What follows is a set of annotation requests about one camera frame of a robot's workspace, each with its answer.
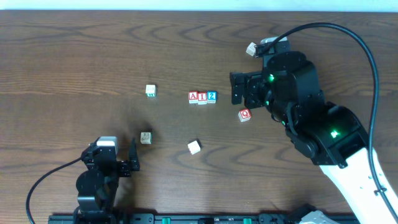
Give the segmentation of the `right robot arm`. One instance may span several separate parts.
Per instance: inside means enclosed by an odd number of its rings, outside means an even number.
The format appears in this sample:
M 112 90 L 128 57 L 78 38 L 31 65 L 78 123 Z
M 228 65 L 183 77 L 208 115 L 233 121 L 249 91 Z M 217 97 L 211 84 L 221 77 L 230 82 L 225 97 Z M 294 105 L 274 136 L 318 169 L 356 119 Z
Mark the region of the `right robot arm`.
M 360 223 L 395 223 L 368 163 L 369 134 L 348 108 L 326 102 L 314 64 L 298 51 L 272 50 L 258 72 L 229 75 L 231 101 L 265 107 L 298 150 L 336 185 Z

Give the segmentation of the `blue number 2 block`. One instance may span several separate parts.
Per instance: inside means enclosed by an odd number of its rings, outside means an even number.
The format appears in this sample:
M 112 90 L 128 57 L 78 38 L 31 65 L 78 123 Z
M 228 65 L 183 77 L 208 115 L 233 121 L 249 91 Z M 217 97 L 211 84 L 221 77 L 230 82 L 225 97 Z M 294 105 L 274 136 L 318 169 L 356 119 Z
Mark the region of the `blue number 2 block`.
M 217 92 L 216 91 L 208 91 L 207 92 L 207 103 L 214 104 L 217 101 Z

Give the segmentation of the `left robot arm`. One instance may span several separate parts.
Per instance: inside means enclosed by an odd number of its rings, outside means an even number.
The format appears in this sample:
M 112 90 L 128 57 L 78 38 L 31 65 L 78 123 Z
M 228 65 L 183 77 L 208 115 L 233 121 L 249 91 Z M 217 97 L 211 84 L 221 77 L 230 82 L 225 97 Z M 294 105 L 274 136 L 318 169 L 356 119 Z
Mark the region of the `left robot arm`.
M 117 160 L 118 140 L 101 136 L 82 152 L 81 161 L 87 167 L 76 181 L 78 208 L 73 223 L 122 223 L 126 219 L 114 209 L 114 200 L 121 177 L 130 177 L 140 170 L 136 142 L 131 141 L 128 159 Z

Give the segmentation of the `red letter A block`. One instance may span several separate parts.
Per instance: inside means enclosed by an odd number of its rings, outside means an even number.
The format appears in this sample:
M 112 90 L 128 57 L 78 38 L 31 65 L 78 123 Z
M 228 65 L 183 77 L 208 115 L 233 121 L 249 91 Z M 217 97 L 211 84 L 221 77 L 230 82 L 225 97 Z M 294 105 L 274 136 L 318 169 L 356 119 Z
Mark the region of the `red letter A block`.
M 190 104 L 198 103 L 198 92 L 197 91 L 189 91 L 188 92 L 188 102 Z

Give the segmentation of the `red letter I block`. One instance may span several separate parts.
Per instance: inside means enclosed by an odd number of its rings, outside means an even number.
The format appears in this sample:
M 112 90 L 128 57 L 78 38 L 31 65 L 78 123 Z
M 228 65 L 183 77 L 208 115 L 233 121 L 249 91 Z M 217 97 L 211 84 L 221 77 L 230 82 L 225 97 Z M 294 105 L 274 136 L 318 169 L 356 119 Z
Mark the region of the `red letter I block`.
M 198 92 L 198 104 L 205 105 L 208 103 L 207 92 Z

